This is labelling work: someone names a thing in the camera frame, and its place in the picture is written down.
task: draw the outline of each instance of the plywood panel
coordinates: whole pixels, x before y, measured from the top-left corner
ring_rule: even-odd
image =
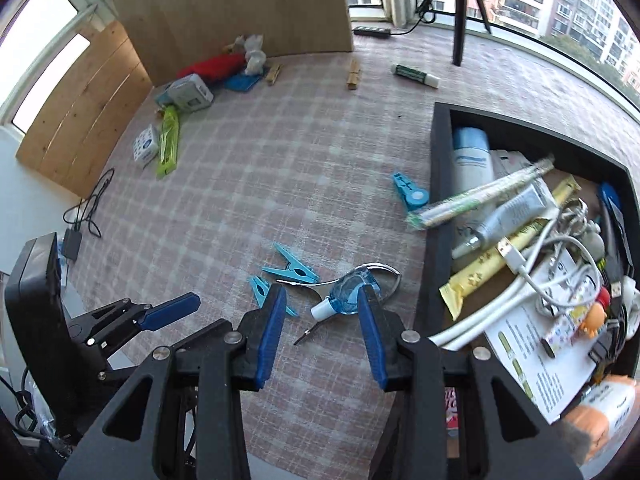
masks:
[[[104,107],[78,149],[64,187],[83,198],[88,197],[118,139],[151,87],[144,67],[138,64]]]
[[[100,67],[126,41],[127,33],[119,22],[110,23],[58,82],[40,109],[16,154],[21,163],[37,170],[58,126],[80,92]]]
[[[41,174],[64,184],[76,152],[98,115],[139,62],[136,51],[127,40],[100,67],[60,124],[40,163]]]
[[[345,0],[113,1],[156,86],[239,34],[264,34],[268,56],[353,49]]]

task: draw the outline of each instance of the instruction sheet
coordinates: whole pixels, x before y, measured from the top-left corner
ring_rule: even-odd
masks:
[[[558,272],[575,270],[575,263],[564,250]],[[537,282],[548,280],[548,260],[534,273]],[[567,300],[568,287],[553,287],[553,297]],[[485,332],[495,355],[538,407],[549,423],[555,422],[569,402],[589,380],[595,363],[588,357],[595,339],[578,334],[559,355],[551,358],[540,339],[551,329],[554,320],[536,310],[537,296],[524,301]]]

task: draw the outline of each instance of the green glue stick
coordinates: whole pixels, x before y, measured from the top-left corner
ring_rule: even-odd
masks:
[[[433,88],[437,88],[440,84],[440,78],[404,65],[391,65],[391,73],[407,79],[412,79],[413,81],[417,81],[418,83],[422,83],[423,85],[431,86]]]

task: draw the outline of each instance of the orange and white package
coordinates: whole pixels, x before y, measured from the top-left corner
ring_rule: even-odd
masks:
[[[587,460],[590,460],[639,406],[638,382],[626,376],[610,375],[594,386],[564,420],[591,435],[591,449],[587,454]]]

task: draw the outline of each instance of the tree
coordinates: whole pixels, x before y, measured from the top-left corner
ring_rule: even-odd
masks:
[[[587,68],[593,70],[605,81],[609,82],[622,95],[627,97],[637,108],[640,108],[640,94],[636,90],[627,85],[620,79],[618,71],[610,64],[600,63],[593,52],[575,41],[568,34],[559,34],[558,36],[543,36],[540,41],[555,47],[568,57],[582,63]]]

